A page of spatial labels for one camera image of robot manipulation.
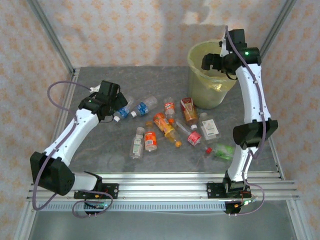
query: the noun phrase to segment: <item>small white bottle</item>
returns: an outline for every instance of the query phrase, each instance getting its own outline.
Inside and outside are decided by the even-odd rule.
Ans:
[[[130,157],[132,159],[142,159],[144,154],[144,133],[145,129],[143,127],[138,127],[136,129],[135,137],[132,140]]]
[[[132,110],[133,106],[134,106],[134,98],[132,96],[128,96],[126,98],[128,104],[123,107],[123,108],[120,108],[118,111],[116,111],[113,115],[113,120],[115,122],[119,122],[121,119],[125,119],[128,114],[130,113],[130,111]]]
[[[200,114],[198,125],[207,143],[212,143],[220,137],[215,121],[206,112]]]
[[[142,102],[140,102],[131,112],[131,115],[133,118],[135,118],[137,115],[144,116],[150,110],[154,109],[157,106],[157,104],[158,100],[154,96],[150,96]]]

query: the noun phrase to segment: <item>metal bracket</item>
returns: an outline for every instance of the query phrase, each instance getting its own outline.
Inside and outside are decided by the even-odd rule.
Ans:
[[[118,183],[102,183],[99,186],[99,191],[110,194],[113,199],[118,199],[118,192],[119,192],[119,184]],[[88,193],[84,191],[75,191],[74,192],[74,199],[109,199],[108,196],[102,194],[98,195],[95,193]]]
[[[251,189],[247,185],[245,191],[226,192],[225,185],[221,182],[208,182],[206,184],[208,199],[250,199]]]

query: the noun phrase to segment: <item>yellow bottle cap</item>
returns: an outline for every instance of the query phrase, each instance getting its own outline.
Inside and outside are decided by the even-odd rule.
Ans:
[[[181,147],[181,145],[182,145],[182,142],[180,142],[180,141],[176,141],[176,142],[175,142],[175,146],[176,146],[177,148]]]

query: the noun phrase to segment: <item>orange pattern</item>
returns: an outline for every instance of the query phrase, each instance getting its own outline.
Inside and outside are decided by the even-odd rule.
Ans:
[[[298,180],[314,239],[320,236],[320,3],[297,1],[263,62],[265,97],[287,179]]]
[[[0,15],[0,239],[11,240],[32,182],[30,156],[48,146],[58,118],[47,88],[68,72],[27,1],[1,0]],[[52,89],[58,102],[62,93]]]
[[[249,46],[260,48],[286,1],[39,2],[71,63],[85,67],[186,66],[188,50],[198,42],[221,38],[225,24],[231,29],[245,28]]]

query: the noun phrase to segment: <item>cable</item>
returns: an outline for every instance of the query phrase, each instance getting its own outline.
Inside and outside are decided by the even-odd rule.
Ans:
[[[261,139],[261,142],[258,145],[258,150],[255,152],[255,154],[253,154],[253,152],[251,150],[249,151],[248,156],[247,156],[247,158],[245,160],[244,168],[243,168],[245,170],[245,169],[247,169],[247,166],[248,166],[248,163],[249,163],[249,160],[250,160],[250,155],[252,156],[253,159],[257,159],[257,157],[259,156],[260,152],[262,151],[262,149],[263,149],[263,147],[265,145],[267,128],[266,128],[266,120],[265,120],[264,108],[263,108],[263,98],[262,98],[262,93],[261,93],[261,90],[260,90],[260,87],[259,87],[259,84],[258,84],[256,76],[254,75],[254,73],[252,72],[251,68],[246,63],[246,60],[241,56],[241,54],[238,52],[236,46],[232,42],[230,33],[228,31],[228,25],[225,26],[225,34],[226,34],[226,36],[227,36],[227,38],[229,40],[229,43],[230,43],[234,53],[238,56],[238,58],[241,60],[243,65],[247,68],[247,70],[249,71],[250,75],[252,76],[253,82],[254,82],[254,84],[256,86],[256,90],[257,90],[258,96],[259,96],[260,115],[261,115],[262,127],[263,127],[263,129],[262,129],[262,139]],[[248,183],[246,178],[245,178],[245,171],[242,172],[242,179],[243,179],[243,182],[246,185],[254,186],[254,187],[257,187],[257,188],[259,188],[261,190],[261,192],[262,192],[262,201],[261,201],[260,206],[257,207],[255,210],[252,210],[250,212],[245,212],[245,213],[231,214],[233,216],[252,214],[252,213],[258,211],[262,207],[264,202],[265,202],[265,197],[266,197],[265,190],[261,186],[259,186],[257,184]]]
[[[36,199],[37,199],[37,190],[38,190],[38,185],[39,185],[40,177],[41,177],[42,173],[44,172],[44,170],[45,170],[45,168],[46,168],[46,165],[48,164],[48,161],[50,160],[50,158],[51,158],[51,157],[54,155],[54,153],[61,147],[61,145],[71,136],[71,134],[74,132],[75,128],[77,127],[77,122],[78,122],[77,114],[76,114],[75,112],[71,111],[70,109],[68,109],[68,108],[66,108],[66,107],[63,107],[63,106],[57,104],[56,102],[54,102],[53,99],[52,99],[51,96],[50,96],[50,91],[51,91],[52,87],[54,87],[54,86],[57,85],[57,84],[64,84],[64,83],[74,84],[74,85],[83,87],[83,88],[85,88],[85,89],[87,89],[87,90],[90,91],[90,88],[86,87],[85,85],[82,85],[82,84],[80,84],[80,83],[78,83],[78,82],[73,82],[73,81],[57,81],[57,82],[51,84],[51,85],[48,87],[48,89],[47,89],[47,92],[46,92],[46,93],[47,93],[47,97],[48,97],[49,101],[50,101],[54,106],[56,106],[57,108],[59,108],[59,109],[61,109],[61,110],[64,110],[64,111],[67,111],[68,113],[70,113],[71,115],[73,115],[73,116],[74,116],[74,117],[73,117],[74,123],[73,123],[73,126],[72,126],[72,128],[70,129],[70,131],[69,131],[69,132],[65,135],[65,137],[56,145],[55,149],[53,149],[53,150],[49,153],[49,155],[46,157],[46,159],[44,160],[44,162],[43,162],[43,164],[42,164],[42,166],[41,166],[41,168],[40,168],[40,170],[39,170],[39,172],[38,172],[38,174],[37,174],[37,176],[36,176],[36,179],[35,179],[34,185],[33,185],[33,192],[32,192],[32,206],[33,206],[33,209],[36,210],[36,211],[40,211],[40,210],[44,209],[44,208],[51,202],[51,200],[57,195],[57,193],[54,193],[54,194],[49,198],[49,200],[48,200],[45,204],[43,204],[41,207],[37,207]],[[108,206],[105,210],[101,211],[100,213],[95,214],[95,216],[97,216],[97,215],[99,215],[99,214],[101,214],[101,213],[104,213],[104,212],[111,206],[111,204],[113,203],[113,197],[112,197],[110,194],[106,193],[106,192],[88,191],[88,190],[81,190],[81,191],[82,191],[82,192],[87,192],[87,193],[94,193],[94,194],[104,194],[104,195],[108,196],[108,197],[111,199],[111,203],[109,204],[109,206]],[[73,205],[73,207],[72,207],[72,213],[73,213],[73,215],[74,215],[75,217],[77,217],[77,218],[79,218],[79,217],[80,217],[80,218],[84,218],[84,217],[82,217],[82,216],[79,216],[79,215],[75,214],[75,211],[74,211],[75,205],[78,204],[78,203],[80,203],[80,202],[84,202],[84,203],[102,203],[102,202],[87,201],[87,200],[82,200],[82,201],[76,202],[76,203]]]

